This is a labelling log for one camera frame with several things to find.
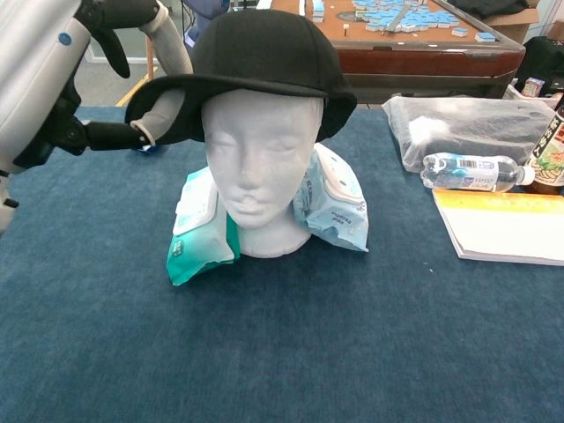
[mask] black cloth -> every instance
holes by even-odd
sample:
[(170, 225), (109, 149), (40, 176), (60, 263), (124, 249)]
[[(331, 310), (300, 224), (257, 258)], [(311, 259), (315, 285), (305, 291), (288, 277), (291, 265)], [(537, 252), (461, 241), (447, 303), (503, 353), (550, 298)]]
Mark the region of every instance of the black cloth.
[(529, 7), (526, 0), (449, 0), (449, 3), (481, 19), (493, 15), (512, 15)]
[(553, 82), (564, 77), (564, 46), (546, 37), (534, 37), (525, 43), (525, 47), (527, 53), (516, 74), (519, 78), (516, 89), (523, 90), (527, 78), (537, 78), (545, 81), (540, 96), (562, 91), (564, 86), (555, 89)]
[(183, 88), (186, 100), (164, 143), (204, 141), (201, 107), (211, 97), (248, 89), (323, 98), (317, 141), (332, 137), (356, 107), (337, 51), (308, 19), (285, 11), (238, 11), (214, 19), (191, 55), (193, 75), (157, 79), (131, 99), (126, 122), (140, 119), (166, 90)]

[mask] notebook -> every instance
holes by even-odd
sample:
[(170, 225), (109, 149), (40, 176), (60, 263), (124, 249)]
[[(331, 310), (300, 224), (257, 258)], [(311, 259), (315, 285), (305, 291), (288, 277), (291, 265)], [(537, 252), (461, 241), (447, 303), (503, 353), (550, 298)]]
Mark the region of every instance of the notebook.
[(564, 197), (434, 190), (460, 258), (564, 265)]

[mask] bottle with japanese label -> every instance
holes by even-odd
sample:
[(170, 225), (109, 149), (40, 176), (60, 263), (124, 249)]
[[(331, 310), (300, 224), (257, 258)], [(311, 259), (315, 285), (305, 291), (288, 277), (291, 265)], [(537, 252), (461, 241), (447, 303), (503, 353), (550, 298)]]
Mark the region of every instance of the bottle with japanese label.
[(427, 188), (504, 192), (516, 185), (528, 185), (535, 179), (532, 167), (518, 166), (506, 156), (461, 156), (439, 152), (426, 156), (423, 165), (421, 179)]
[(535, 169), (535, 182), (529, 191), (558, 195), (564, 186), (564, 97), (556, 107), (556, 115), (533, 148), (526, 166)]

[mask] black bowler hat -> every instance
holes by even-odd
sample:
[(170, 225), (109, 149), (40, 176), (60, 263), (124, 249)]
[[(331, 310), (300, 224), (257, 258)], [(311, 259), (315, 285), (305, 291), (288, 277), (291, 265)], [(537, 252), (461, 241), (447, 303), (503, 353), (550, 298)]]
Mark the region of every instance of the black bowler hat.
[(204, 141), (201, 108), (232, 90), (325, 99), (317, 141), (335, 135), (356, 107), (337, 51), (309, 20), (284, 11), (236, 11), (214, 19), (191, 55), (193, 75), (158, 78), (131, 99), (125, 121), (140, 119), (159, 96), (185, 90), (185, 101), (166, 144), (186, 138)]

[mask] wet wipes package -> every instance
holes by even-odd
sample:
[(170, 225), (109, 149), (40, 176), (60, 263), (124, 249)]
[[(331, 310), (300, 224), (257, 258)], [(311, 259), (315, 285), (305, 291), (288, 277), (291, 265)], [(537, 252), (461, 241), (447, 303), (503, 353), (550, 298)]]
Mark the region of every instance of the wet wipes package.
[(167, 258), (173, 285), (239, 258), (237, 225), (219, 201), (208, 167), (189, 174), (176, 205), (176, 221)]
[(359, 181), (343, 159), (321, 144), (315, 145), (293, 199), (293, 214), (313, 235), (328, 243), (368, 252), (367, 204)]

